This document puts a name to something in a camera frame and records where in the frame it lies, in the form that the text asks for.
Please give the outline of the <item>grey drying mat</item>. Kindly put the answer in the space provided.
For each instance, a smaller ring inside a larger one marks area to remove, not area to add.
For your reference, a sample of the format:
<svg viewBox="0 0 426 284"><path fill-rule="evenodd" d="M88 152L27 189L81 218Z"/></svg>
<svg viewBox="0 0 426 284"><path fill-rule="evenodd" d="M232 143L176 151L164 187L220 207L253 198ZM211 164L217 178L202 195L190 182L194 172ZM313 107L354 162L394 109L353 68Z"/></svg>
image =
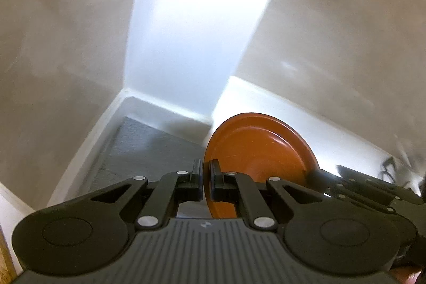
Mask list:
<svg viewBox="0 0 426 284"><path fill-rule="evenodd" d="M191 171L204 148L126 117L103 145L84 188L93 192L133 176L156 182L172 171Z"/></svg>

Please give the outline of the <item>orange-brown plastic plate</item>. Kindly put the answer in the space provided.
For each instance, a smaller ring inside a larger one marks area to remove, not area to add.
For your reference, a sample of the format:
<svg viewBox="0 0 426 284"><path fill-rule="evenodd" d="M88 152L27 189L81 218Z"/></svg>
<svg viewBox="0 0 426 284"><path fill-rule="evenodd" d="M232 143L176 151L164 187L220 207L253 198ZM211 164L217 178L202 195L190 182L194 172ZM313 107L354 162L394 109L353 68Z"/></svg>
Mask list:
<svg viewBox="0 0 426 284"><path fill-rule="evenodd" d="M247 174L258 183L278 176L306 186L308 174L320 168L306 141L285 122L255 112L235 115L213 132L204 154L204 192L215 219L231 219L237 214L232 204L211 198L207 171L214 159L221 171Z"/></svg>

